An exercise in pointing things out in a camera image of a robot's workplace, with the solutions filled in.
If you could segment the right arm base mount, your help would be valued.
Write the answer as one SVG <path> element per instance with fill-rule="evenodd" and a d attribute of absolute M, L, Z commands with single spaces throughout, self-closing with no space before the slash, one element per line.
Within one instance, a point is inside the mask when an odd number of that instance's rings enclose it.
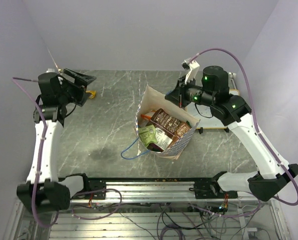
<path fill-rule="evenodd" d="M 192 187 L 189 188 L 193 192 L 195 198 L 201 199 L 237 199 L 238 193 L 236 191 L 222 191 L 210 181 L 196 181 Z"/>

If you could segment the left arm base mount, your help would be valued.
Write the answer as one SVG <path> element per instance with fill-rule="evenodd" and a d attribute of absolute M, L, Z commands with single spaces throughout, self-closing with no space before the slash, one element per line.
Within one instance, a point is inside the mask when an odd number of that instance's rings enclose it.
<path fill-rule="evenodd" d="M 90 178 L 88 192 L 103 190 L 106 188 L 106 182 L 102 179 Z M 92 197 L 93 200 L 104 200 L 106 197 L 105 191 L 94 192 L 86 195 L 86 198 Z"/>

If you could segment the yellow snack bar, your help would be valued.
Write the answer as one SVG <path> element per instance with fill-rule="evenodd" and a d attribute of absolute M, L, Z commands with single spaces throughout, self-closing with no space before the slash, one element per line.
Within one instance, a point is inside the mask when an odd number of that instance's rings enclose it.
<path fill-rule="evenodd" d="M 89 91 L 86 91 L 86 94 L 88 95 L 89 99 L 93 99 L 96 96 L 96 91 L 95 90 L 89 90 Z"/>

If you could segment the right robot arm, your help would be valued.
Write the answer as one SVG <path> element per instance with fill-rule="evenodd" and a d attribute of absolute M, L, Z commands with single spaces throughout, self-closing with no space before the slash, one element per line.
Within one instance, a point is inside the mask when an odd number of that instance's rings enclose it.
<path fill-rule="evenodd" d="M 229 191 L 248 192 L 263 202 L 275 198 L 289 182 L 294 182 L 298 164 L 281 157 L 261 133 L 251 107 L 241 96 L 229 92 L 228 72 L 220 66 L 205 67 L 202 86 L 197 86 L 199 64 L 183 63 L 183 68 L 187 74 L 178 79 L 165 99 L 180 108 L 190 103 L 209 107 L 211 115 L 239 138 L 257 166 L 256 171 L 249 173 L 218 173 L 209 186 L 210 194 L 220 198 Z"/>

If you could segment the green snack packet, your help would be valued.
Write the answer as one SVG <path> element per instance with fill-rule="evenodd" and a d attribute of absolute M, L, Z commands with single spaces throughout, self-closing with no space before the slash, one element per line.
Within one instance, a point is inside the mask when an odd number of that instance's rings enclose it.
<path fill-rule="evenodd" d="M 156 128 L 154 125 L 139 128 L 138 136 L 145 147 L 147 147 L 150 144 L 157 143 Z"/>

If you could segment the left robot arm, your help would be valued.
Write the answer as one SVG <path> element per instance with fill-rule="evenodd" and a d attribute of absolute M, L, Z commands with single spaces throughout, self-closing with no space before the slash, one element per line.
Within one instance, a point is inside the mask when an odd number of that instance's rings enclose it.
<path fill-rule="evenodd" d="M 33 101 L 36 145 L 29 175 L 17 186 L 17 197 L 32 213 L 67 210 L 76 195 L 86 198 L 91 191 L 85 173 L 76 173 L 59 180 L 58 149 L 69 116 L 68 104 L 82 107 L 92 95 L 87 91 L 95 76 L 70 69 L 48 71 L 38 76 L 40 95 Z"/>

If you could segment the checkered paper bag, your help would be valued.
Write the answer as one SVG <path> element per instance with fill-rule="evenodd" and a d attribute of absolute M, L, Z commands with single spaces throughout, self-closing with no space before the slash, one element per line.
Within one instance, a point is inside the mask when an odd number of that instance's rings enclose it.
<path fill-rule="evenodd" d="M 161 158 L 178 159 L 192 139 L 200 120 L 164 99 L 164 95 L 146 86 L 134 118 L 136 139 L 121 152 L 121 157 L 133 160 L 147 153 Z M 145 147 L 134 157 L 124 153 L 134 144 Z"/>

